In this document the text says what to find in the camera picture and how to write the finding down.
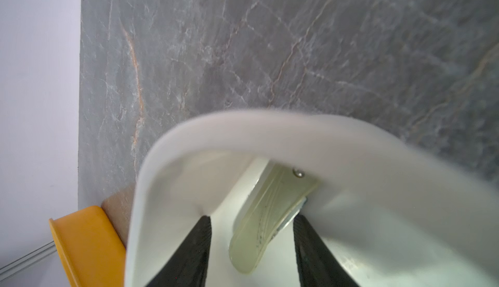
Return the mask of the olive knife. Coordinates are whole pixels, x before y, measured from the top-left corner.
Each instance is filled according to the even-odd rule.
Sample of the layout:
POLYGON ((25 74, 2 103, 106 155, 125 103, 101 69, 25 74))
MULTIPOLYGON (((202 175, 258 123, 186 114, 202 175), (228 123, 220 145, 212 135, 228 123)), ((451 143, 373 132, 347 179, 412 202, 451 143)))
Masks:
POLYGON ((269 162, 240 211, 229 245, 234 268, 252 273, 269 243, 298 215, 320 179, 297 168, 269 162))

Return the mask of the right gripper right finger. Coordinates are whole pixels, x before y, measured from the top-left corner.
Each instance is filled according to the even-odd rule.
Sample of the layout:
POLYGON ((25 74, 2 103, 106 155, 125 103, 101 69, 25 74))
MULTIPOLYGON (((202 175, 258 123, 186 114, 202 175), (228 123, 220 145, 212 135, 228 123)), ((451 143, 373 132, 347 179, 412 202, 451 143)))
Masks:
POLYGON ((301 286, 358 287, 305 216, 299 214, 294 218, 293 233, 301 286))

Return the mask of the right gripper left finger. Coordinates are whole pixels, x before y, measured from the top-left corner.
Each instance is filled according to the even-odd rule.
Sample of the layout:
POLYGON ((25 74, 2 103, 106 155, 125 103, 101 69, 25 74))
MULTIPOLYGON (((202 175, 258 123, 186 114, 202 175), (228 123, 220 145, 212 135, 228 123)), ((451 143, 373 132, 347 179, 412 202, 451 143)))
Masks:
POLYGON ((205 286, 211 237, 211 219, 202 216, 148 286, 205 286))

